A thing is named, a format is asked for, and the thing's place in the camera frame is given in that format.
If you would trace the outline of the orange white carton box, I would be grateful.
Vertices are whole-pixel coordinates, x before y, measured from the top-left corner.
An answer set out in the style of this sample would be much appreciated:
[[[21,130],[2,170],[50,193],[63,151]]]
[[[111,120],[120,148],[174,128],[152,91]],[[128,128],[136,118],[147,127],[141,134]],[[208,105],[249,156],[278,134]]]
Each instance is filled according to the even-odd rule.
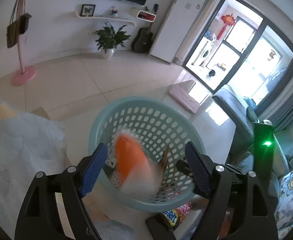
[[[116,171],[121,179],[119,190],[134,198],[153,197],[159,191],[168,163],[169,147],[155,163],[130,133],[117,132],[114,142]]]

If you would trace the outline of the floral cushion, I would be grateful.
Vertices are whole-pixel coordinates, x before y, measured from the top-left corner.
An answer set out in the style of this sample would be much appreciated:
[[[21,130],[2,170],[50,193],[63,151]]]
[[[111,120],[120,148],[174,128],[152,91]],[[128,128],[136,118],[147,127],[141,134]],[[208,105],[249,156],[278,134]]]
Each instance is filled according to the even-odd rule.
[[[280,180],[275,219],[278,231],[293,225],[293,170]]]

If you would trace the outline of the grey sofa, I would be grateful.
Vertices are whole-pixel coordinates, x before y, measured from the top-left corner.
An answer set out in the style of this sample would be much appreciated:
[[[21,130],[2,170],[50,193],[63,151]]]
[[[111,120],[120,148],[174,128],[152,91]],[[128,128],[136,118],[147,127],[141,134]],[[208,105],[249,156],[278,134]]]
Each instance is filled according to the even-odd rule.
[[[239,153],[253,143],[253,122],[247,117],[248,104],[229,85],[224,85],[213,96],[217,103],[236,125],[230,153]]]

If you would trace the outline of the yellow snack wrapper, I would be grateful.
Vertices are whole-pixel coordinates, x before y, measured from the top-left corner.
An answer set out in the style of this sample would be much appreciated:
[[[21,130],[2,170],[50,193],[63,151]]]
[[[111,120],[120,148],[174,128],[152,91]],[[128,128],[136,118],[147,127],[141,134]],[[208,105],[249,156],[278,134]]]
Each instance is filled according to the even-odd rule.
[[[164,223],[167,224],[168,228],[171,231],[177,229],[182,222],[187,218],[192,209],[191,202],[172,210],[161,212],[161,216],[164,220]]]

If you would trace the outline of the pink folded mat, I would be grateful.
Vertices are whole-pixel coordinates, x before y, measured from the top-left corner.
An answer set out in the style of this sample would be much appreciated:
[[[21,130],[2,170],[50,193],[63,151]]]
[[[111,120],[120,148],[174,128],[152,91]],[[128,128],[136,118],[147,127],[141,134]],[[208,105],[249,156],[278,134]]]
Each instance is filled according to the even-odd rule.
[[[209,98],[209,94],[205,95],[204,98],[198,102],[193,98],[189,92],[181,88],[178,84],[171,87],[169,90],[169,95],[178,102],[184,109],[191,113],[197,113],[200,106]]]

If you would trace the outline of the teal plastic laundry basket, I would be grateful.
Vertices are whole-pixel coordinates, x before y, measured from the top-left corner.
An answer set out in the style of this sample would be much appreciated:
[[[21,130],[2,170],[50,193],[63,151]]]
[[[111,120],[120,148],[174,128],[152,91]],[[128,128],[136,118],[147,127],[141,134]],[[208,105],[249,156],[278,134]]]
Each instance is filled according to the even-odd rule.
[[[151,98],[131,96],[116,100],[94,120],[89,134],[89,152],[103,143],[111,157],[118,131],[130,132],[153,161],[160,161],[167,146],[170,151],[161,187],[152,197],[136,198],[121,192],[118,184],[101,171],[99,182],[114,198],[146,212],[175,209],[193,198],[195,185],[188,174],[177,170],[176,162],[185,159],[185,145],[189,141],[201,153],[205,149],[197,130],[184,115]]]

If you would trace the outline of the white washing machine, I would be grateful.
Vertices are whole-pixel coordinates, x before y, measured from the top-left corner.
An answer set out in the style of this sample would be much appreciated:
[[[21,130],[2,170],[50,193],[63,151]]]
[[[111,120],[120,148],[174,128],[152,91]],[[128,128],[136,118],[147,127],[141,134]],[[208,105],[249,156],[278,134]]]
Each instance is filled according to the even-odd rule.
[[[197,66],[202,65],[202,63],[208,58],[210,55],[210,52],[214,46],[214,43],[211,42],[210,40],[207,40],[204,47],[202,48],[202,51],[199,54],[199,57],[197,61],[194,63]]]

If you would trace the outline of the pink coat rack stand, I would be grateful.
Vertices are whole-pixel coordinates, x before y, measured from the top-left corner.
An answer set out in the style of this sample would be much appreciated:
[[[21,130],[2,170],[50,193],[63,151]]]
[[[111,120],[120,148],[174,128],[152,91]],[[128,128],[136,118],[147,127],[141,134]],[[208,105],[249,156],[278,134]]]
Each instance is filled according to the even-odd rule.
[[[16,0],[15,6],[15,17],[16,20],[21,21],[21,17],[26,13],[26,0]],[[19,28],[17,29],[17,52],[19,60],[19,70],[15,72],[12,76],[12,84],[14,86],[22,86],[27,84],[29,81],[34,79],[37,75],[37,70],[34,66],[27,66],[25,64],[24,55],[23,55],[23,38],[25,38],[26,32],[24,34],[19,33]]]

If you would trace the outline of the red chinese knot decoration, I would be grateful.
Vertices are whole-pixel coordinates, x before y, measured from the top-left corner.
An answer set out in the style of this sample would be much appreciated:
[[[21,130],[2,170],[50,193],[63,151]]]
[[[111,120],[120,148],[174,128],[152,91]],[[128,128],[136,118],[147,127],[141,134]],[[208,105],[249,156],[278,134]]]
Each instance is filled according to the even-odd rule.
[[[223,22],[223,27],[221,28],[219,34],[217,35],[217,40],[221,39],[224,31],[226,30],[227,26],[234,26],[236,23],[236,19],[233,17],[233,14],[223,15],[221,16],[221,20]]]

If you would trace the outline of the black acoustic guitar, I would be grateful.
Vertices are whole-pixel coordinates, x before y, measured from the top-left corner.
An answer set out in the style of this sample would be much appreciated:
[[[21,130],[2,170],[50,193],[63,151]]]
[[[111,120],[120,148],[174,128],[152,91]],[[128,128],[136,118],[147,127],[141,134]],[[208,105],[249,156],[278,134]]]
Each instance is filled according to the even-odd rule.
[[[159,9],[159,5],[157,3],[154,4],[153,14],[157,14]],[[134,38],[131,48],[136,53],[148,53],[151,45],[153,33],[151,32],[151,27],[154,22],[150,22],[147,27],[140,28],[137,36]]]

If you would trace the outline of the white tall cabinet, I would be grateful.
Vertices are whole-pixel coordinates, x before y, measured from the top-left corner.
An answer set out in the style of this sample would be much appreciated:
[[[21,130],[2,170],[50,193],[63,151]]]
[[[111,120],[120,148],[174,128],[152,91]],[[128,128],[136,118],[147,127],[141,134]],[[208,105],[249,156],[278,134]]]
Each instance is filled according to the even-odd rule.
[[[206,0],[174,0],[154,39],[149,55],[172,63]]]

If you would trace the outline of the green potted plant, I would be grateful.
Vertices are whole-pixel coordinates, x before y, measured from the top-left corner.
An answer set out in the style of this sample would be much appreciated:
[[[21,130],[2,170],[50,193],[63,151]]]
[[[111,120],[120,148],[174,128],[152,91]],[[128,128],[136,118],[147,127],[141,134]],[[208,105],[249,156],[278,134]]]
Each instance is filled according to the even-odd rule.
[[[122,25],[116,30],[112,24],[105,22],[102,29],[93,32],[98,37],[95,42],[98,45],[98,50],[101,51],[103,59],[110,60],[118,46],[125,47],[124,42],[131,37],[124,30],[126,26],[126,24]]]

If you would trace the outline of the small flower figurine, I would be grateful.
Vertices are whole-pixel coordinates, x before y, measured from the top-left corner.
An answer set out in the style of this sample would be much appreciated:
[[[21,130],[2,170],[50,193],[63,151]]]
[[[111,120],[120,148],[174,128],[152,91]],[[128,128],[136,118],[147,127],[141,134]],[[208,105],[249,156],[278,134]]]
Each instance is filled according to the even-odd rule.
[[[110,18],[117,18],[117,16],[118,16],[118,10],[115,8],[115,6],[112,6]]]

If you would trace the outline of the black small bag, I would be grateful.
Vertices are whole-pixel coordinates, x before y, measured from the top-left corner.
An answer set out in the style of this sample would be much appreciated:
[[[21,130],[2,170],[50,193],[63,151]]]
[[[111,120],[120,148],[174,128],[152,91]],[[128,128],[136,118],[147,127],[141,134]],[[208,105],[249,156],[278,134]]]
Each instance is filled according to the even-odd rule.
[[[26,7],[26,0],[19,0],[19,35],[23,35],[28,27],[29,27],[29,20],[32,18],[32,16],[25,11]]]

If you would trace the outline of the white curved wall shelf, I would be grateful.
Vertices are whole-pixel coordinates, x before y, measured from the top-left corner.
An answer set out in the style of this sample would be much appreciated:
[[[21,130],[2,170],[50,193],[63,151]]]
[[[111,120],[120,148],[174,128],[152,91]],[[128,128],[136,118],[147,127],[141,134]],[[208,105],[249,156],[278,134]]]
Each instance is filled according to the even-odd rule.
[[[74,13],[77,18],[81,18],[81,19],[102,20],[107,22],[115,21],[115,22],[123,22],[124,24],[132,25],[133,27],[137,26],[137,24],[134,21],[130,21],[123,18],[111,18],[111,17],[101,17],[101,16],[80,16],[77,11],[75,11]]]

